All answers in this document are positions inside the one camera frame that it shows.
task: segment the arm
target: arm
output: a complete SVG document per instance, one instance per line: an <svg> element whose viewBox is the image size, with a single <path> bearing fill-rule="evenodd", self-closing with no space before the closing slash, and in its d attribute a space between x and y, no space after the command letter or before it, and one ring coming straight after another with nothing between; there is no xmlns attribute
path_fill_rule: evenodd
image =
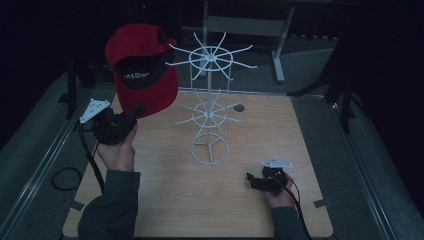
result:
<svg viewBox="0 0 424 240"><path fill-rule="evenodd" d="M286 187L291 191L293 179L289 175L287 175L287 177L289 181ZM274 196L272 193L265 191L263 191L262 194L271 208L272 220L275 228L275 239L307 240L308 237L299 222L295 201L292 196L286 190L281 191L278 196Z"/></svg>
<svg viewBox="0 0 424 240"><path fill-rule="evenodd" d="M133 239L140 173L108 170L104 193L83 211L79 239Z"/></svg>
<svg viewBox="0 0 424 240"><path fill-rule="evenodd" d="M84 208L79 239L133 239L140 184L132 147L136 132L137 126L116 145L99 144L97 152L108 169L104 192Z"/></svg>

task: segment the red cap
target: red cap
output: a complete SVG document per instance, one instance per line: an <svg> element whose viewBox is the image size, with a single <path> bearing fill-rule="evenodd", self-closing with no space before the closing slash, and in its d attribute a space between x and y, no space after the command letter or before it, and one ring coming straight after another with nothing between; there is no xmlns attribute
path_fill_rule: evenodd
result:
<svg viewBox="0 0 424 240"><path fill-rule="evenodd" d="M116 92L122 110L130 114L140 104L147 117L171 105L178 93L178 78L173 62L176 45L163 31L144 23L120 27L106 43L105 56L112 67Z"/></svg>

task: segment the sleeve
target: sleeve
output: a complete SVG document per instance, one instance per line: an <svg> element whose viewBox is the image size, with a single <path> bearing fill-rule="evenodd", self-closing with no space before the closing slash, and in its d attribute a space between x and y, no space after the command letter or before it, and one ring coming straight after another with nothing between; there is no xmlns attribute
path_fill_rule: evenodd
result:
<svg viewBox="0 0 424 240"><path fill-rule="evenodd" d="M78 224L79 239L133 239L140 173L108 170L102 196L89 203Z"/></svg>
<svg viewBox="0 0 424 240"><path fill-rule="evenodd" d="M299 222L297 211L293 207L277 207L271 209L274 222L274 237L277 240L307 240L307 236Z"/></svg>

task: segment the cap logo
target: cap logo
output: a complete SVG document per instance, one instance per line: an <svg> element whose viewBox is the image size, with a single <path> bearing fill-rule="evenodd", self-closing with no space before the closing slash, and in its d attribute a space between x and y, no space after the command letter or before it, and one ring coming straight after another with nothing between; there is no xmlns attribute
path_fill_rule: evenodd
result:
<svg viewBox="0 0 424 240"><path fill-rule="evenodd" d="M140 79L149 76L150 73L130 73L124 76L126 79Z"/></svg>

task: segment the person's left hand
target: person's left hand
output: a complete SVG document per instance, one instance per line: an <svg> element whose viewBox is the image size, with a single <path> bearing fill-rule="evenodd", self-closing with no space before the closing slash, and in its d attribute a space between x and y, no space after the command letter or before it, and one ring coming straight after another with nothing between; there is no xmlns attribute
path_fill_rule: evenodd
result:
<svg viewBox="0 0 424 240"><path fill-rule="evenodd" d="M109 170L134 172L135 150L132 142L137 133L137 124L127 137L116 145L99 144L97 152Z"/></svg>

